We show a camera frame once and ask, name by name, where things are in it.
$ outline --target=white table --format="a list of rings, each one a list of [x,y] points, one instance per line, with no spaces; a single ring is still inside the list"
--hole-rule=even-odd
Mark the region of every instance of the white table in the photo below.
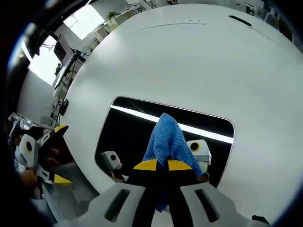
[[[81,171],[103,192],[114,182],[94,155],[117,96],[229,119],[235,141],[218,189],[241,214],[273,222],[303,172],[302,63],[287,38],[246,13],[203,4],[148,10],[109,34],[79,70],[61,117],[70,127],[64,137]]]

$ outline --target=blue towel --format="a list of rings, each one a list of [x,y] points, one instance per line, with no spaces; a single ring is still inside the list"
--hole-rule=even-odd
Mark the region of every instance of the blue towel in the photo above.
[[[143,161],[154,158],[158,160],[163,168],[166,161],[171,158],[188,164],[197,175],[197,178],[203,174],[201,167],[186,144],[178,123],[166,113],[162,114],[151,133]],[[167,206],[166,197],[166,191],[162,190],[160,200],[156,206],[156,209],[160,212]]]

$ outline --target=fluorescent light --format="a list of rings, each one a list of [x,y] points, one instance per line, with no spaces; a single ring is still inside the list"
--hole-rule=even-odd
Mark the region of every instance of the fluorescent light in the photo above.
[[[30,56],[29,51],[28,51],[28,49],[27,49],[27,46],[25,45],[24,40],[23,40],[22,43],[21,43],[21,48],[22,48],[23,52],[25,53],[26,57],[28,58],[28,60],[29,60],[30,62],[32,62],[32,61],[33,61],[33,58],[32,58],[32,56]]]
[[[146,113],[141,113],[139,111],[130,110],[130,109],[127,109],[127,108],[116,106],[116,105],[111,105],[111,108],[122,111],[122,112],[125,112],[125,113],[128,113],[128,114],[131,114],[131,115],[134,115],[134,116],[137,116],[137,117],[144,118],[144,119],[152,121],[152,122],[158,122],[159,121],[159,117],[155,117],[155,116],[152,116],[152,115],[149,115],[149,114],[146,114]],[[191,126],[188,126],[188,125],[184,125],[184,124],[180,124],[180,123],[178,123],[178,125],[179,125],[180,129],[182,129],[183,131],[187,131],[187,132],[190,132],[190,133],[193,133],[193,134],[196,134],[196,135],[204,136],[204,137],[207,137],[207,138],[210,138],[210,139],[219,140],[219,141],[230,143],[230,144],[233,143],[233,138],[232,137],[223,136],[223,135],[220,135],[220,134],[217,134],[217,133],[213,133],[213,132],[210,132],[210,131],[205,131],[205,130],[202,130],[202,129],[197,129],[197,128],[194,128],[194,127],[191,127]]]

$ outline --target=white wall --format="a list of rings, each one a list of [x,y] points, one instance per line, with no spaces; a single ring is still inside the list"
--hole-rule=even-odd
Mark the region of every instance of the white wall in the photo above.
[[[244,2],[253,5],[254,7],[263,8],[264,2],[261,0],[245,0]]]
[[[162,7],[162,6],[168,6],[169,4],[167,3],[166,0],[154,0],[155,4],[157,7]]]
[[[52,102],[53,87],[29,70],[20,92],[17,112],[40,123],[41,116],[50,114],[50,109],[45,106]]]
[[[56,31],[55,34],[57,36],[63,35],[69,46],[73,49],[81,50],[84,47],[87,47],[87,50],[94,42],[95,38],[100,42],[103,38],[97,32],[89,33],[84,39],[80,39],[73,31],[67,27],[65,24],[62,24]]]
[[[71,48],[81,50],[84,46],[83,41],[77,37],[76,34],[73,33],[73,31],[70,30],[65,24],[62,24],[56,31],[55,34],[57,36],[63,35],[66,39],[67,43]]]
[[[120,13],[128,7],[126,0],[98,0],[91,5],[105,21],[107,21],[107,15],[109,12]]]

